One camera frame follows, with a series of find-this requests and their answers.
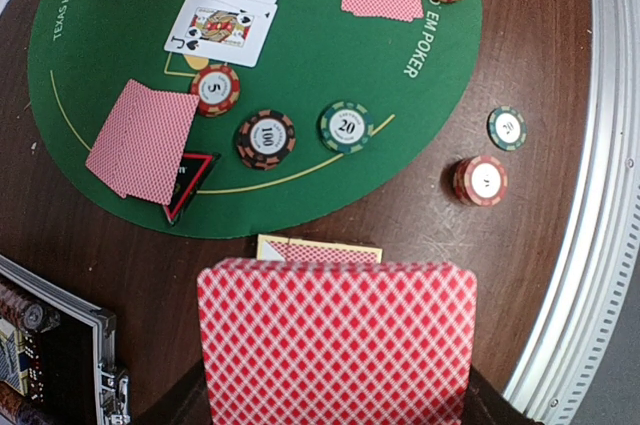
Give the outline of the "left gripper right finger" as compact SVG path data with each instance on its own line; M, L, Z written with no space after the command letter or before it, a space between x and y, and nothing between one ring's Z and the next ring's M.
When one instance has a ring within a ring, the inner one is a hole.
M471 367L464 401L464 425L543 425L517 411L475 368Z

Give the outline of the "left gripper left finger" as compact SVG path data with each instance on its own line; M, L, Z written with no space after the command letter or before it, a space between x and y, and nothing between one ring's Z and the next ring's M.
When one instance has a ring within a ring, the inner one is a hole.
M205 370L197 362L134 424L205 425L210 423L210 405Z

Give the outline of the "red-backed card deck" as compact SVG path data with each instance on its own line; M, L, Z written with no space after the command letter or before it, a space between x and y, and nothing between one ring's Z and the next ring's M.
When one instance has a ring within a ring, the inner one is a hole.
M449 263L229 258L197 279L216 424L458 424L477 279Z

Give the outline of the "orange chip stack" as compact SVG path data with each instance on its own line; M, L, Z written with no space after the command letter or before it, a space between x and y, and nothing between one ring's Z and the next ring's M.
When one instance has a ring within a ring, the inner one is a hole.
M455 167L453 190L466 205L495 206L505 198L508 185L506 168L493 156L467 158Z

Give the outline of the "green chip stack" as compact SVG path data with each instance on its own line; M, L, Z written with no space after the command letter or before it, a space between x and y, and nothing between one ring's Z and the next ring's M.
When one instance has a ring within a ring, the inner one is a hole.
M494 145L504 151L515 151L527 138L527 127L523 115L514 107L501 106L491 111L487 129Z

